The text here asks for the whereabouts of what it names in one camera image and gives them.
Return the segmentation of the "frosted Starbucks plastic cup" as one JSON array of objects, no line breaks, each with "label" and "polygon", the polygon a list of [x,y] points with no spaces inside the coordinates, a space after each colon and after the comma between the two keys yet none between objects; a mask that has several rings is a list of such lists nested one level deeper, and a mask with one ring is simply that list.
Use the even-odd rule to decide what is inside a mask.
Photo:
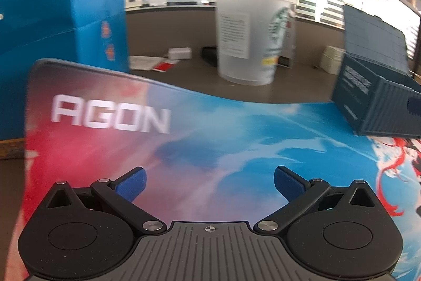
[{"label": "frosted Starbucks plastic cup", "polygon": [[273,82],[295,0],[214,0],[218,74],[227,81]]}]

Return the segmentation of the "small white charger box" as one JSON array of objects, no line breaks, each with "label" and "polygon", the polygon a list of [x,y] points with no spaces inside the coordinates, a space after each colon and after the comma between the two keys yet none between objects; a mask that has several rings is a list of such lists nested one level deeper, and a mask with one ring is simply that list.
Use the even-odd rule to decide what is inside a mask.
[{"label": "small white charger box", "polygon": [[175,60],[189,60],[192,59],[192,49],[189,47],[170,48],[168,50],[168,59]]}]

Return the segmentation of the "blue AGON mouse mat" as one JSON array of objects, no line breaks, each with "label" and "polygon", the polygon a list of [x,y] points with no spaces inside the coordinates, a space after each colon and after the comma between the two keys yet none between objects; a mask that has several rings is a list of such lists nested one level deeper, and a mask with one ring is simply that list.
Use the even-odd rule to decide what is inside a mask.
[{"label": "blue AGON mouse mat", "polygon": [[[282,232],[285,166],[329,193]],[[139,232],[91,193],[142,167]],[[420,139],[356,135],[332,103],[264,104],[56,59],[26,85],[7,280],[419,280]]]}]

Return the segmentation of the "white red paper leaflet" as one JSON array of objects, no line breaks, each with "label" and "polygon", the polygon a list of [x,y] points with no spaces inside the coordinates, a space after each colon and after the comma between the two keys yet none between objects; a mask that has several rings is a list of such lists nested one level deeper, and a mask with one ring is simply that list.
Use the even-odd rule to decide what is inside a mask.
[{"label": "white red paper leaflet", "polygon": [[174,67],[179,60],[170,60],[164,57],[156,56],[131,56],[129,58],[129,67],[135,71],[157,71],[167,72]]}]

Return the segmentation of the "blue paper gift bag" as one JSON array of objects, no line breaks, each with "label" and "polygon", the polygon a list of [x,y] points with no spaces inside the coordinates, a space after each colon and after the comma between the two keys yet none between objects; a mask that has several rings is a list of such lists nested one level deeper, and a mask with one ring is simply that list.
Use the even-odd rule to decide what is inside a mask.
[{"label": "blue paper gift bag", "polygon": [[23,138],[28,74],[43,58],[127,73],[126,0],[1,0],[1,140]]}]

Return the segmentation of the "blue container storage box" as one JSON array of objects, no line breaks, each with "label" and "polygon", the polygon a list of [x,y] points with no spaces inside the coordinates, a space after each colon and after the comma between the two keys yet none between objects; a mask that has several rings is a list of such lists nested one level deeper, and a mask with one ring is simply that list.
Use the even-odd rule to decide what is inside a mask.
[{"label": "blue container storage box", "polygon": [[410,77],[402,31],[343,7],[345,53],[332,101],[358,135],[420,137],[420,84]]}]

